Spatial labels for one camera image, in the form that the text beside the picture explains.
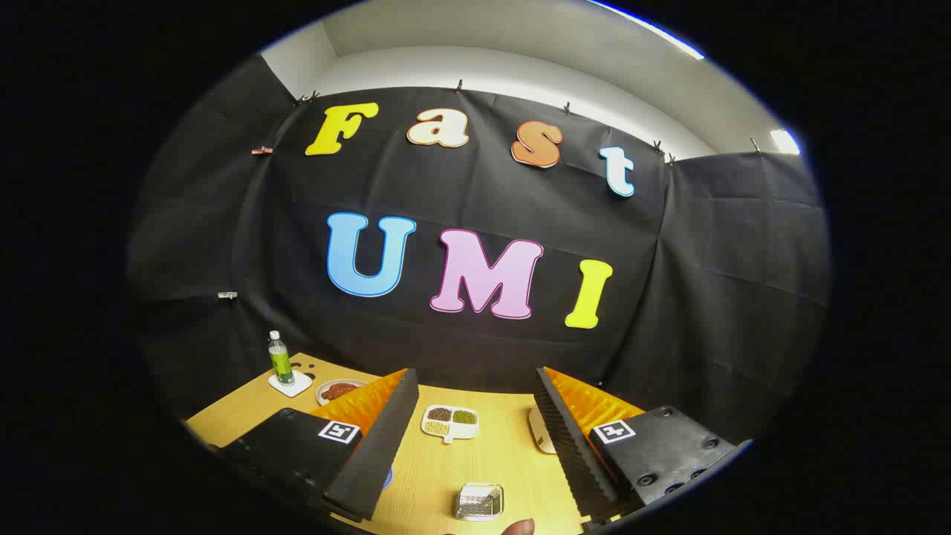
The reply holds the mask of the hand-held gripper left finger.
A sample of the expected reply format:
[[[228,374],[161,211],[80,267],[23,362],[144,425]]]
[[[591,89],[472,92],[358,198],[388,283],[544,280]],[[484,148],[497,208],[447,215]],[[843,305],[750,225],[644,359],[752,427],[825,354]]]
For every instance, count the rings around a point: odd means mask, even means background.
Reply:
[[[218,454],[292,507],[371,520],[419,397],[401,369],[305,412],[280,409]]]

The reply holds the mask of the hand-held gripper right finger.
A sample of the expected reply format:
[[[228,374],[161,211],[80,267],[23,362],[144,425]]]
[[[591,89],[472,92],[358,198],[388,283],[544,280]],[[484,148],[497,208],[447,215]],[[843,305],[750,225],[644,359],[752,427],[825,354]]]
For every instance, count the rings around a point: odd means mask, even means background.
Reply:
[[[534,402],[587,531],[669,507],[751,447],[669,404],[638,409],[554,369],[536,373]]]

